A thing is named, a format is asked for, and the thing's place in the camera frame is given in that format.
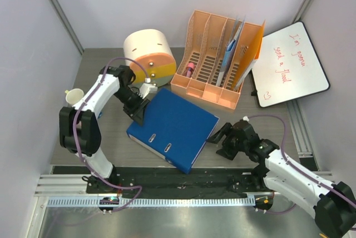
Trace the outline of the yellow cabinet drawer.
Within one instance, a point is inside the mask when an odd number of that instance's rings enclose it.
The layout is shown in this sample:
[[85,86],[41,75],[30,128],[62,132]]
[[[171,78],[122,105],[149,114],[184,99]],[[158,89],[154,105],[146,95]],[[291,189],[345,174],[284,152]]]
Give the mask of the yellow cabinet drawer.
[[[134,74],[136,75],[136,79],[134,83],[144,83],[144,79],[146,77],[144,71],[137,65],[137,64],[130,64],[130,68],[133,70]],[[152,73],[163,73],[165,75],[168,74],[175,74],[176,72],[176,63],[171,63],[167,65],[160,65],[160,66],[148,66],[145,68],[147,74],[151,76]]]

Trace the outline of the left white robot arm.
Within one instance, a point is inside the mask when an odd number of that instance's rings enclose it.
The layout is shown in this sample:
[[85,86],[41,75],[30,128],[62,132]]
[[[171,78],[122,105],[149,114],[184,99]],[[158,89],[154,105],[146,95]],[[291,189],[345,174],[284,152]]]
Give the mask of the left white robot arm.
[[157,91],[150,78],[145,78],[138,91],[131,88],[136,75],[128,66],[104,67],[90,90],[73,106],[59,112],[60,145],[81,158],[92,176],[107,193],[118,188],[115,166],[101,149],[102,136],[98,117],[111,97],[123,104],[123,111],[134,122],[142,125],[149,99]]

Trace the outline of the light blue thin folder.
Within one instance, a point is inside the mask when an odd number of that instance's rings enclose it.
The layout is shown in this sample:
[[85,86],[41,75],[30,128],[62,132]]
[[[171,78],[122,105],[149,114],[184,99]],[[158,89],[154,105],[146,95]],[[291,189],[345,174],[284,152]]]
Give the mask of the light blue thin folder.
[[231,61],[233,59],[233,55],[237,46],[237,43],[239,41],[239,38],[241,36],[244,24],[245,24],[245,19],[246,16],[242,20],[240,20],[239,17],[236,18],[235,23],[234,23],[234,28],[232,30],[232,33],[230,35],[229,43],[226,46],[225,54],[223,61],[221,63],[220,69],[219,69],[219,74],[216,80],[216,86],[222,86],[223,79],[226,77],[228,70],[231,65]]

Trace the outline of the white arched drawer cabinet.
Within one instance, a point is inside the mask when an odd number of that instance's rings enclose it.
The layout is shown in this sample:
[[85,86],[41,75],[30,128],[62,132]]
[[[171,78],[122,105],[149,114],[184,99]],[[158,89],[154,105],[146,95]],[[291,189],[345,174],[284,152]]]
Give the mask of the white arched drawer cabinet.
[[[136,31],[123,42],[123,52],[126,58],[134,60],[144,73],[146,67],[176,63],[165,35],[156,29]],[[133,62],[125,61],[130,66]]]

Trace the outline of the blue ring binder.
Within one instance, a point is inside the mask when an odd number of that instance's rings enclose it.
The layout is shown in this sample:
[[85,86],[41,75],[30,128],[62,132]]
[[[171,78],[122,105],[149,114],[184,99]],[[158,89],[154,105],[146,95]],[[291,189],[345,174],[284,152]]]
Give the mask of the blue ring binder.
[[218,121],[217,116],[164,88],[147,105],[144,124],[133,122],[126,133],[189,174]]

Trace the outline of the orange desk file organizer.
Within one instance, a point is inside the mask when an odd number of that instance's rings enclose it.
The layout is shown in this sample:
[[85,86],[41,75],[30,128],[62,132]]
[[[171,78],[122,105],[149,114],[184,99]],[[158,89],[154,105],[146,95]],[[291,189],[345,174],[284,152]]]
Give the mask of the orange desk file organizer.
[[[231,89],[239,62],[262,25],[245,22],[233,59],[222,86],[216,86],[219,69],[236,19],[203,11],[190,17],[185,51],[179,68],[171,80],[171,90],[182,97],[208,103],[228,111],[236,109],[243,83]],[[185,77],[189,62],[195,64],[190,78]]]

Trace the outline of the orange folder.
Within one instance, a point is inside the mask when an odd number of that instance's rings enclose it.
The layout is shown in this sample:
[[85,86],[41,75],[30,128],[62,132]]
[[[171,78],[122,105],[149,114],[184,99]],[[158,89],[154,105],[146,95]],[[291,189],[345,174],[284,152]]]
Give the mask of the orange folder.
[[265,21],[259,27],[258,32],[254,36],[251,43],[248,45],[246,52],[244,53],[242,59],[239,62],[239,68],[234,77],[231,89],[237,91],[240,88],[240,85],[243,83],[245,77],[251,71],[256,60],[259,58],[259,53],[261,49],[263,34],[265,28]]

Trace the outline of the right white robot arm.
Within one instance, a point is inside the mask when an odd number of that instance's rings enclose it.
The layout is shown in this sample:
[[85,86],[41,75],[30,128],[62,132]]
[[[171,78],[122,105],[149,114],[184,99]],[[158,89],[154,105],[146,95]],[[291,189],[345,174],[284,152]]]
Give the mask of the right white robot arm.
[[226,123],[207,140],[221,143],[217,154],[233,160],[243,152],[257,166],[251,184],[256,190],[276,191],[302,208],[327,237],[355,230],[355,195],[344,182],[333,183],[296,162],[284,149],[255,132],[247,117]]

